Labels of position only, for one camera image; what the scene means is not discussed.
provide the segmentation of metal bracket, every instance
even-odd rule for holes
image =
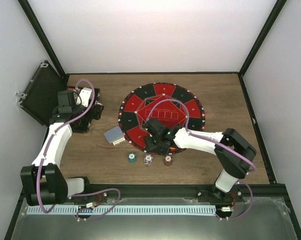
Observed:
[[[16,92],[16,97],[19,97],[19,98],[21,98],[21,99],[25,99],[26,97],[27,97],[27,94],[25,94],[24,92],[22,92],[22,91],[18,91],[18,92]]]
[[[39,67],[41,67],[41,68],[47,68],[48,66],[49,66],[49,64],[45,63],[45,62],[41,62],[39,65]]]

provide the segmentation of red and black poker mat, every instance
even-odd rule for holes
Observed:
[[[142,128],[146,118],[156,103],[165,99],[176,99],[185,104],[189,112],[188,128],[203,131],[205,112],[198,98],[185,89],[172,83],[150,83],[131,91],[122,101],[118,113],[118,124],[126,140],[135,148],[154,155],[176,154],[184,151],[180,148],[165,148],[159,146],[151,152],[147,151],[144,137],[149,133]],[[157,118],[169,129],[173,126],[184,126],[186,123],[184,108],[177,102],[165,101],[152,112],[151,118]]]

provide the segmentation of white panel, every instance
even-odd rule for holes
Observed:
[[[4,239],[22,190],[20,171],[40,151],[46,128],[17,107],[42,60],[44,48],[18,1],[0,0],[0,239]]]
[[[245,75],[276,177],[301,226],[301,0],[287,1]]]
[[[239,71],[275,0],[30,0],[67,73]]]

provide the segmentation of black case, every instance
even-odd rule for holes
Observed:
[[[40,124],[49,126],[54,108],[58,105],[58,92],[67,89],[67,83],[45,60],[36,70],[24,92],[18,92],[18,105]]]

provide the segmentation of wooden table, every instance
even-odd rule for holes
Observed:
[[[145,153],[127,141],[113,146],[104,133],[118,125],[123,99],[139,86],[167,82],[193,92],[205,110],[205,131],[223,132],[234,128],[256,149],[257,171],[246,177],[249,184],[268,184],[264,163],[236,74],[88,74],[71,75],[68,84],[87,79],[100,88],[105,108],[100,120],[93,120],[86,134],[74,133],[68,141],[61,171],[65,178],[87,176],[91,183],[112,184],[213,184],[222,166],[216,156],[192,149],[173,155],[173,164],[154,156],[151,166],[144,165]],[[128,162],[128,153],[137,154],[137,162]]]

